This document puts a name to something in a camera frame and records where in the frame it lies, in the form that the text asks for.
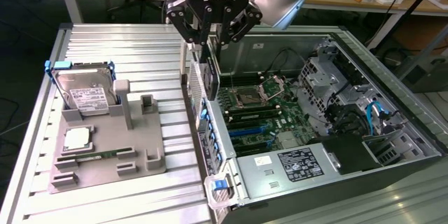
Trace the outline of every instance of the power supply label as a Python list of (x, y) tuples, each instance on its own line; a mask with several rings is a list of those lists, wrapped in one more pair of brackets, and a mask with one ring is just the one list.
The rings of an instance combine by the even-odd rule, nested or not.
[(106, 110), (109, 108), (103, 88), (71, 89), (71, 95), (78, 109), (85, 111)]
[(310, 148), (279, 153), (279, 159), (293, 182), (298, 182), (325, 174)]

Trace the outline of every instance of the floor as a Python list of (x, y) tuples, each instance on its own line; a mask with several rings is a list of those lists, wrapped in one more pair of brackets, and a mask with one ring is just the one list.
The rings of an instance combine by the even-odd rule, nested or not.
[[(106, 10), (123, 2), (125, 0), (79, 0), (86, 23), (111, 23)], [(114, 18), (114, 23), (139, 23), (139, 7), (117, 12)], [(365, 42), (375, 34), (383, 18), (385, 14), (303, 9), (293, 24), (343, 25)], [(161, 23), (161, 19), (161, 11), (149, 9), (145, 12), (143, 23)], [(30, 120), (58, 27), (67, 22), (70, 16), (63, 0), (0, 0), (0, 134), (11, 117), (10, 128)], [(391, 46), (397, 46), (394, 41), (389, 42), (386, 48)], [(0, 202), (26, 129), (25, 124), (0, 135)]]

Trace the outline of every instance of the hard drive label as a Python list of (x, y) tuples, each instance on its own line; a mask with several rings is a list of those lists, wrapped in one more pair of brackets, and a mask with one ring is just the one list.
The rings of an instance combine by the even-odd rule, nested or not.
[(298, 182), (325, 174), (310, 148), (279, 153), (279, 159), (293, 182)]
[(109, 108), (103, 88), (71, 89), (77, 107), (82, 112), (106, 110)]

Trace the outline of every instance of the robotic arm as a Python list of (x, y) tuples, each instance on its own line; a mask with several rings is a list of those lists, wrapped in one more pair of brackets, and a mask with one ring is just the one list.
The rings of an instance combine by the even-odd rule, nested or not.
[[(222, 45), (239, 42), (259, 22), (286, 29), (305, 0), (177, 0), (169, 4), (167, 16), (189, 43), (205, 45), (213, 24)], [(193, 27), (186, 20), (191, 11), (199, 20)]]

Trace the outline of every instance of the aluminum profile table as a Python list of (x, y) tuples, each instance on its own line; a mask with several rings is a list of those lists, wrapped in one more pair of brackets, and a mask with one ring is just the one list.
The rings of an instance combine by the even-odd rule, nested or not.
[(0, 223), (210, 222), (181, 89), (181, 42), (167, 25), (75, 25), (59, 31), (54, 62), (113, 60), (118, 79), (131, 81), (130, 100), (142, 94), (158, 99), (167, 172), (49, 194), (63, 99), (46, 76)]

